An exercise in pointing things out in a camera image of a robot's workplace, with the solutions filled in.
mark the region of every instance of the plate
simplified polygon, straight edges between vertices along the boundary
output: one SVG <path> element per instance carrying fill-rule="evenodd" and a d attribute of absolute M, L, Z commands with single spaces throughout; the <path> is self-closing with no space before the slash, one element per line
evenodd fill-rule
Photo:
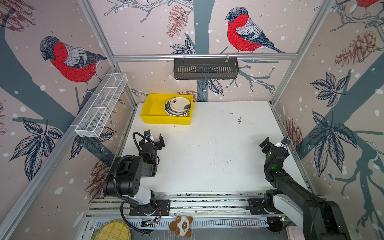
<path fill-rule="evenodd" d="M 172 116 L 172 117 L 185 117 L 189 114 L 190 112 L 190 109 L 186 112 L 186 113 L 182 113 L 182 114 L 178 114 L 178 113 L 175 113 L 173 112 L 167 105 L 167 103 L 164 105 L 164 109 L 166 111 L 166 113 L 169 115 L 169 116 Z"/>
<path fill-rule="evenodd" d="M 181 112 L 188 108 L 191 108 L 191 103 L 189 102 L 189 100 L 183 97 L 175 97 L 170 99 L 168 102 L 170 103 L 169 106 L 171 107 L 171 109 L 177 112 Z"/>

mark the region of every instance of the pine cone illustration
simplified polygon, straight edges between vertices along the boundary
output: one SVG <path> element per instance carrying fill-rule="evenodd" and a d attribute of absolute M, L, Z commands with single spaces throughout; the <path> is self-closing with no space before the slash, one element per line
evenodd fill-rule
<path fill-rule="evenodd" d="M 301 151 L 301 142 L 303 141 L 303 135 L 301 133 L 300 127 L 298 127 L 296 123 L 293 122 L 292 118 L 288 121 L 287 119 L 285 119 L 284 126 L 287 130 L 289 139 L 292 141 L 293 146 L 299 151 Z"/>
<path fill-rule="evenodd" d="M 194 102 L 203 102 L 203 98 L 202 98 L 202 96 L 201 96 L 199 93 L 197 93 L 197 92 L 195 92 L 195 91 L 192 91 L 192 90 L 187 90 L 187 91 L 184 91 L 184 92 L 182 92 L 182 93 L 177 92 L 177 94 L 184 94 L 184 95 L 189 94 L 189 95 L 193 95 L 193 101 L 194 101 Z"/>
<path fill-rule="evenodd" d="M 167 34 L 173 38 L 175 35 L 179 35 L 184 27 L 187 25 L 187 12 L 181 6 L 173 6 L 172 11 L 168 14 Z"/>
<path fill-rule="evenodd" d="M 32 14 L 32 10 L 36 8 L 26 0 L 0 0 L 0 19 L 3 20 L 11 9 L 14 9 L 15 13 L 5 24 L 9 30 L 24 31 L 29 24 L 36 25 L 36 17 Z"/>
<path fill-rule="evenodd" d="M 352 63 L 364 61 L 365 57 L 373 51 L 376 44 L 376 35 L 372 31 L 366 31 L 352 40 L 346 48 L 341 50 L 340 55 L 336 55 L 335 66 L 341 64 L 345 67 Z"/>
<path fill-rule="evenodd" d="M 103 184 L 108 172 L 109 167 L 102 161 L 98 161 L 92 168 L 91 179 L 89 180 L 90 184 L 85 189 L 85 191 L 88 192 L 87 197 L 91 198 L 89 204 L 91 204 L 93 199 L 104 197 Z"/>

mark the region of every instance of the white mesh basket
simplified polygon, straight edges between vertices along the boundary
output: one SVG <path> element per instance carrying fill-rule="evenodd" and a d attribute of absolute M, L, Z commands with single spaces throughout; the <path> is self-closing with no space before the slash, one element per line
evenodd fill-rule
<path fill-rule="evenodd" d="M 76 128 L 80 137 L 99 137 L 122 93 L 127 76 L 113 73 Z"/>

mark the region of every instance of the red bird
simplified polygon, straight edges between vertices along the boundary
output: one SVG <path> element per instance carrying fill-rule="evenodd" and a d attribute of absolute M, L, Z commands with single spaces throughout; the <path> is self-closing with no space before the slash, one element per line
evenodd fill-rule
<path fill-rule="evenodd" d="M 99 54 L 86 51 L 84 48 L 72 47 L 60 42 L 53 36 L 48 36 L 42 40 L 40 51 L 43 59 L 45 61 L 51 60 L 51 63 L 68 80 L 76 83 L 87 83 L 87 90 L 83 92 L 83 96 L 86 93 L 92 93 L 88 90 L 88 81 L 93 75 L 97 76 L 98 64 L 107 59 Z"/>
<path fill-rule="evenodd" d="M 265 36 L 263 30 L 252 22 L 248 11 L 243 7 L 231 9 L 225 18 L 228 20 L 228 40 L 232 46 L 240 51 L 269 48 L 278 53 L 283 53 Z"/>

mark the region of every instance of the stuffed animal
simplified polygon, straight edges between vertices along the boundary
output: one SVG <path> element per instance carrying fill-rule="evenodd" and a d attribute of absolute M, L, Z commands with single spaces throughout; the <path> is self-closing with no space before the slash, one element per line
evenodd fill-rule
<path fill-rule="evenodd" d="M 193 221 L 192 217 L 180 216 L 175 221 L 171 222 L 169 229 L 171 232 L 175 232 L 177 236 L 191 237 L 192 232 L 189 228 Z"/>

